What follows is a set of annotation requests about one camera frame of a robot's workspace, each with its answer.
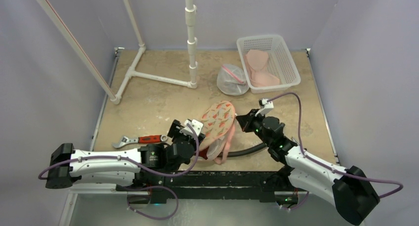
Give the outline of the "floral mesh laundry bag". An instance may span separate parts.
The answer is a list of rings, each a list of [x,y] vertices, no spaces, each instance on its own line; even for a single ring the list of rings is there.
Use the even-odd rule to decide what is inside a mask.
[[[202,115],[200,122],[204,124],[202,133],[207,136],[219,136],[235,125],[235,108],[229,101],[214,103]]]

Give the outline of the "pink bra from bag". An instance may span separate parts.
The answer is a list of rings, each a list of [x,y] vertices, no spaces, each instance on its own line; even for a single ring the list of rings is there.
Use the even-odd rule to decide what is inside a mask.
[[[236,127],[233,124],[229,130],[219,136],[207,136],[200,144],[198,162],[222,165],[227,161],[230,152],[231,142]]]

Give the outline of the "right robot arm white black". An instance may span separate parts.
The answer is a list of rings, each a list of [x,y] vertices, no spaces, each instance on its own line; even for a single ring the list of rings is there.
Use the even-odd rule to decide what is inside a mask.
[[[360,225],[379,204],[380,198],[364,172],[327,162],[301,148],[284,134],[285,124],[276,117],[263,116],[253,109],[236,116],[242,131],[254,133],[276,162],[284,164],[277,177],[280,188],[301,188],[335,206],[350,224]]]

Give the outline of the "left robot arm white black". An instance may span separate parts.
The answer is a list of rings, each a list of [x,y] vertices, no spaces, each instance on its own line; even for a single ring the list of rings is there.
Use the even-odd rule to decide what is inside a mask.
[[[162,177],[188,173],[178,169],[182,164],[195,165],[191,158],[199,156],[199,146],[206,137],[203,129],[204,124],[195,119],[187,119],[184,124],[174,120],[168,132],[171,144],[149,143],[122,151],[92,152],[63,143],[38,178],[46,181],[47,189],[70,188],[75,183],[110,183],[141,191],[147,186],[142,172]]]

